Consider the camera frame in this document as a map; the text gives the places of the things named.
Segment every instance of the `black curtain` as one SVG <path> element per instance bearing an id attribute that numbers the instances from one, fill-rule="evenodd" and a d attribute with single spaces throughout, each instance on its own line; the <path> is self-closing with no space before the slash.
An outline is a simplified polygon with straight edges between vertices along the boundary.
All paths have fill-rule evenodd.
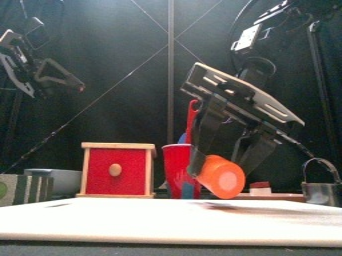
<path id="1" fill-rule="evenodd" d="M 83 93 L 77 93 L 54 87 L 54 94 L 47 100 L 33 99 L 15 89 L 0 67 L 2 169 L 6 170 L 49 137 L 47 143 L 22 159 L 9 173 L 22 173 L 26 168 L 82 170 L 82 142 L 153 143 L 158 150 L 158 187 L 165 179 L 161 148 L 169 143 L 169 124 L 174 123 L 174 143 L 186 129 L 192 98 L 180 88 L 197 61 L 236 75 L 229 32 L 249 1 L 174 1 L 173 120 L 169 119 L 169 1 L 23 2 L 29 17 L 42 19 L 51 38 L 50 43 L 35 51 L 35 56 L 55 59 L 86 83 L 87 88 Z M 258 1 L 237 24 L 233 40 L 280 2 Z M 26 33 L 27 21 L 19 0 L 0 2 L 0 24 L 2 34 L 7 29 Z M 337 58 L 341 56 L 341 14 L 325 24 L 320 37 L 335 104 L 335 127 L 341 139 L 341 57 Z M 300 140 L 317 156 L 332 160 L 307 29 L 304 27 L 288 38 L 285 48 L 269 47 L 266 53 L 273 54 L 279 71 L 265 90 L 305 120 Z M 18 118 L 11 120 L 17 111 Z M 63 125 L 66 127 L 58 134 L 53 134 Z M 238 124 L 224 125 L 212 153 L 230 158 L 242 130 Z M 254 181 L 269 180 L 276 190 L 299 191 L 304 180 L 301 166 L 307 160 L 308 157 L 293 145 L 280 145 L 273 156 L 250 175 L 248 186 Z M 315 179 L 332 181 L 325 173 L 316 174 Z"/>

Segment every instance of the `table surface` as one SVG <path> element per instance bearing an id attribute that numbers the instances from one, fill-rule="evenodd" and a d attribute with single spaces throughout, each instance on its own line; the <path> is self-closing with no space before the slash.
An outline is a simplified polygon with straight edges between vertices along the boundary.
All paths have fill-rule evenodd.
<path id="1" fill-rule="evenodd" d="M 0 255 L 26 256 L 341 256 L 342 248 L 0 241 Z"/>
<path id="2" fill-rule="evenodd" d="M 276 200 L 73 198 L 2 207 L 0 240 L 339 248 L 341 215 Z"/>

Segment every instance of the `small metal bucket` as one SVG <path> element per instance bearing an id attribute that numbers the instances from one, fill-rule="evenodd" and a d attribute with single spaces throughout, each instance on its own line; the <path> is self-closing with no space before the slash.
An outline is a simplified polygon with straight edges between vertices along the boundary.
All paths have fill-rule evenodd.
<path id="1" fill-rule="evenodd" d="M 335 183 L 307 183 L 307 167 L 312 161 L 324 164 L 335 176 Z M 307 202 L 328 206 L 342 207 L 342 183 L 336 166 L 323 158 L 313 158 L 304 164 L 305 182 L 303 191 Z"/>

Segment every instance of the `orange cup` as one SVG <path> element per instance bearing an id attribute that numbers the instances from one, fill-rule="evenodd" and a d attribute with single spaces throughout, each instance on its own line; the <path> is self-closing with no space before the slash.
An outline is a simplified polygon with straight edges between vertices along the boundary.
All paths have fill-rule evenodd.
<path id="1" fill-rule="evenodd" d="M 244 190 L 246 176 L 236 163 L 221 156 L 209 155 L 197 180 L 216 196 L 230 199 Z"/>

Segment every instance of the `red wooden box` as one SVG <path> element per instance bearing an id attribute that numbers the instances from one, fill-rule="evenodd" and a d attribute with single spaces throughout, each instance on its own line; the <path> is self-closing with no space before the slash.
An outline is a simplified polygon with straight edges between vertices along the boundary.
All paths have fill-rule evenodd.
<path id="1" fill-rule="evenodd" d="M 154 144 L 82 143 L 79 197 L 154 197 Z"/>

